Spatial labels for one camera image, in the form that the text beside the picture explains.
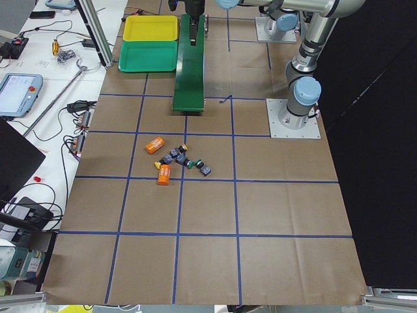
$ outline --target yellow tray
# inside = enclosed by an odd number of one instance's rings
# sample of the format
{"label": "yellow tray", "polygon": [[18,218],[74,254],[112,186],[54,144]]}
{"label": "yellow tray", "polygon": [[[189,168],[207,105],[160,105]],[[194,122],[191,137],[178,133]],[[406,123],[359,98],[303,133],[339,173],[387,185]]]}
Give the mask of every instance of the yellow tray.
{"label": "yellow tray", "polygon": [[124,26],[124,41],[173,41],[178,39],[178,18],[171,15],[129,16]]}

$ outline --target orange battery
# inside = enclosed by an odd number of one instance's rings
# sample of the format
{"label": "orange battery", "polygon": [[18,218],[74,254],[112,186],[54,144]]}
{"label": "orange battery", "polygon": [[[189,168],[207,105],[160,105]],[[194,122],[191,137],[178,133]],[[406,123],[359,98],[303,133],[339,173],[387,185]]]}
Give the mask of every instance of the orange battery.
{"label": "orange battery", "polygon": [[152,155],[155,153],[156,150],[163,147],[164,145],[165,141],[162,139],[162,137],[156,137],[155,139],[153,139],[153,141],[146,145],[146,151],[148,151],[148,153]]}
{"label": "orange battery", "polygon": [[171,176],[171,166],[167,164],[161,165],[159,169],[158,185],[167,186],[169,184],[169,177]]}

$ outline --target tablet screen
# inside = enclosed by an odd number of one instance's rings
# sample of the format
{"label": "tablet screen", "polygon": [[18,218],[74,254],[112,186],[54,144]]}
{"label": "tablet screen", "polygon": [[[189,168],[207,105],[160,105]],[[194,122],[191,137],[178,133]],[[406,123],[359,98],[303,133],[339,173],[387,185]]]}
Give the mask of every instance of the tablet screen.
{"label": "tablet screen", "polygon": [[17,112],[34,79],[34,76],[9,76],[0,90],[0,112]]}

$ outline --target green ramp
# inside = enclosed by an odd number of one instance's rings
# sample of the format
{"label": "green ramp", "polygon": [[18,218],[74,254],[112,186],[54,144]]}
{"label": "green ramp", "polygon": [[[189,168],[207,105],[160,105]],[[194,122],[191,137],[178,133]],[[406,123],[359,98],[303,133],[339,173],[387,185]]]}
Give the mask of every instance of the green ramp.
{"label": "green ramp", "polygon": [[173,99],[174,111],[204,111],[204,21],[200,17],[197,45],[190,44],[190,16],[181,16],[177,74]]}

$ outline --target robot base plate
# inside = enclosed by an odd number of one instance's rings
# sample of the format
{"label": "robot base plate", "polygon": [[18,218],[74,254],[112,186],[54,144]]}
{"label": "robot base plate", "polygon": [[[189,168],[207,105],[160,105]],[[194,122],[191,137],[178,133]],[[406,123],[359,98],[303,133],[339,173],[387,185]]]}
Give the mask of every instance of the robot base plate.
{"label": "robot base plate", "polygon": [[278,42],[280,44],[296,44],[297,38],[294,31],[279,32],[275,35],[268,34],[265,31],[265,25],[270,21],[269,17],[256,17],[256,33],[258,42]]}
{"label": "robot base plate", "polygon": [[[278,112],[282,107],[287,105],[287,101],[287,99],[266,100],[271,138],[321,139],[319,126],[315,117],[309,119],[307,124],[298,130],[289,129],[281,124],[281,122],[278,120]],[[309,114],[313,115],[314,110],[311,109]]]}

